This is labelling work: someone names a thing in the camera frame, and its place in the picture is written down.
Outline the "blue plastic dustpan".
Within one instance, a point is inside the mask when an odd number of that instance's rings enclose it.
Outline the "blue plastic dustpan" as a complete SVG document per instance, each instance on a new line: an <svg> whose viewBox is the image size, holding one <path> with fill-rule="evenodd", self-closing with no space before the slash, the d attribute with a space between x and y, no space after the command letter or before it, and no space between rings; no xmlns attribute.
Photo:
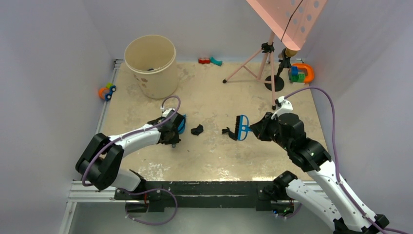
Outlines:
<svg viewBox="0 0 413 234"><path fill-rule="evenodd" d="M179 135L185 131L187 116L185 114L174 114L169 120L171 123L170 145L175 148L181 141Z"/></svg>

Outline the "blue hand brush black bristles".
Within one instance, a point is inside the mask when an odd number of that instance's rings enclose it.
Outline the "blue hand brush black bristles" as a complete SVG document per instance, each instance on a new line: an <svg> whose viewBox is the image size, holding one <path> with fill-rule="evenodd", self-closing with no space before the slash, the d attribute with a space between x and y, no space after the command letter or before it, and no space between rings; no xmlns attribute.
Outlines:
<svg viewBox="0 0 413 234"><path fill-rule="evenodd" d="M238 115L236 116L236 123L235 123L235 137L238 141L244 141L248 133L252 130L249 128L249 119L246 115Z"/></svg>

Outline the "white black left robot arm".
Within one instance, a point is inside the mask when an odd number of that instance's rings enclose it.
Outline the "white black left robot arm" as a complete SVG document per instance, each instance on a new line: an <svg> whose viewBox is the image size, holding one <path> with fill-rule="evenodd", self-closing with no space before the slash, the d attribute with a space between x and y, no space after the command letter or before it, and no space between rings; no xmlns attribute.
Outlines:
<svg viewBox="0 0 413 234"><path fill-rule="evenodd" d="M145 179L133 170L121 169L122 159L147 146L175 147L185 124L185 115L169 108L159 118L133 131L113 136L98 133L87 145L75 169L99 190L113 186L126 190L132 199L140 199L145 194Z"/></svg>

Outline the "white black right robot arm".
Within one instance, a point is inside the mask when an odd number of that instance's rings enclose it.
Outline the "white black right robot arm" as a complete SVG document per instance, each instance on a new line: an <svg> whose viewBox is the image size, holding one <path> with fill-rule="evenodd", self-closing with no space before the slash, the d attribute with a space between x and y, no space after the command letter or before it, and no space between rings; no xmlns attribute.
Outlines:
<svg viewBox="0 0 413 234"><path fill-rule="evenodd" d="M270 112L250 130L261 141L273 141L286 150L289 159L322 188L326 197L314 192L296 175L285 171L265 192L275 201L291 198L323 220L335 234L376 234L384 232L389 220L368 208L336 170L330 154L317 141L307 137L298 115Z"/></svg>

